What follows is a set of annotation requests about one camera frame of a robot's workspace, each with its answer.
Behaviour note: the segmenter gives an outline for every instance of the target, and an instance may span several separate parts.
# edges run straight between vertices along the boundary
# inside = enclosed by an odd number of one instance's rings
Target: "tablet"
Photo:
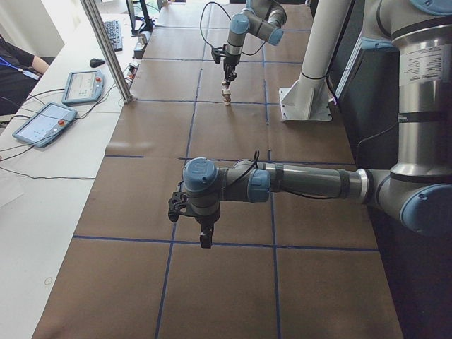
[[[77,111],[70,107],[49,102],[15,131],[13,137],[35,147],[45,147],[73,123],[76,115]]]
[[[101,71],[70,72],[61,102],[68,106],[96,102],[103,89]]]

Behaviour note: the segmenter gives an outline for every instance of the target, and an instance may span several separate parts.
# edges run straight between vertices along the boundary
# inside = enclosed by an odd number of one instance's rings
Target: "black sleeve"
[[[6,42],[3,39],[0,39],[0,44],[7,52],[9,52],[13,57],[15,57],[20,62],[21,65],[30,67],[31,64],[33,63],[33,59],[35,58],[33,54],[28,53],[20,49],[19,47],[16,47],[10,44],[9,42]]]

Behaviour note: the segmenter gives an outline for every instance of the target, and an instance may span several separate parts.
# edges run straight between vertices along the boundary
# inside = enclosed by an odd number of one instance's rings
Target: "keyboard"
[[[104,27],[114,51],[122,51],[121,24],[119,21],[104,21]]]

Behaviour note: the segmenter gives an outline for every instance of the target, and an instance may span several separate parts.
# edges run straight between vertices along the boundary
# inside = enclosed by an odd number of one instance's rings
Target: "black mouse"
[[[96,58],[92,58],[90,60],[90,66],[93,68],[99,67],[100,65],[105,64],[105,60],[104,59],[96,59]]]

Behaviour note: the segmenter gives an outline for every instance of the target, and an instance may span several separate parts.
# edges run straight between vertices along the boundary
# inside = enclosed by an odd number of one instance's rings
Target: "black shirt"
[[[0,57],[13,66],[27,69],[35,56],[0,38]],[[35,79],[24,76],[17,69],[0,65],[0,115],[16,113],[18,106],[27,98],[36,83]],[[15,102],[18,106],[1,97]]]

